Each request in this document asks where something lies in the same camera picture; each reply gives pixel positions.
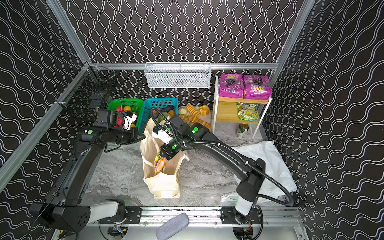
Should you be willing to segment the orange red snack bag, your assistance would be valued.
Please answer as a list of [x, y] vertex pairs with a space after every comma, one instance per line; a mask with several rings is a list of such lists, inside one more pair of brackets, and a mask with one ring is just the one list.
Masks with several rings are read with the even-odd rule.
[[155, 157], [154, 161], [154, 172], [155, 175], [158, 175], [159, 173], [162, 173], [164, 169], [166, 168], [167, 159], [165, 157], [162, 157], [160, 154], [158, 154]]

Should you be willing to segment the cream canvas tote bag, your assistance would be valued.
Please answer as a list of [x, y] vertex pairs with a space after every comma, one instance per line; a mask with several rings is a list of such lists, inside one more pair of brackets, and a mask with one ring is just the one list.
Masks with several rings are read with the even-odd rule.
[[190, 158], [186, 152], [179, 152], [166, 163], [162, 172], [155, 174], [155, 158], [160, 153], [160, 147], [164, 143], [152, 136], [155, 126], [153, 120], [147, 121], [144, 130], [146, 138], [140, 142], [144, 182], [155, 199], [179, 198], [181, 165]]

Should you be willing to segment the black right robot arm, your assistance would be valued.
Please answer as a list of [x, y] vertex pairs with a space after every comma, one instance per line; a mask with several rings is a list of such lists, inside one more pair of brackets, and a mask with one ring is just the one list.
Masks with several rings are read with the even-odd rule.
[[[277, 180], [266, 173], [263, 159], [248, 158], [219, 140], [208, 128], [199, 123], [192, 126], [179, 116], [170, 119], [157, 108], [151, 108], [151, 118], [155, 123], [154, 137], [163, 145], [155, 161], [156, 172], [161, 171], [178, 153], [195, 149], [206, 153], [231, 170], [240, 180], [236, 192], [239, 196], [234, 210], [224, 218], [236, 224], [251, 223], [250, 211], [259, 198], [267, 199], [280, 205], [291, 207], [294, 200], [290, 192]], [[268, 180], [280, 189], [288, 198], [286, 202], [260, 194], [262, 183]]]

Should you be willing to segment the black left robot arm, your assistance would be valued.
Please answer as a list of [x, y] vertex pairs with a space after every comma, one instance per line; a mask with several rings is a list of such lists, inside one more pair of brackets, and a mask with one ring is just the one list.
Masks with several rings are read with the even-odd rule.
[[50, 229], [78, 233], [101, 219], [126, 220], [123, 201], [107, 200], [93, 206], [81, 202], [102, 153], [109, 152], [108, 144], [121, 147], [145, 139], [134, 126], [137, 118], [133, 112], [98, 110], [94, 125], [78, 132], [73, 156], [48, 196], [31, 205], [30, 213], [37, 222]]

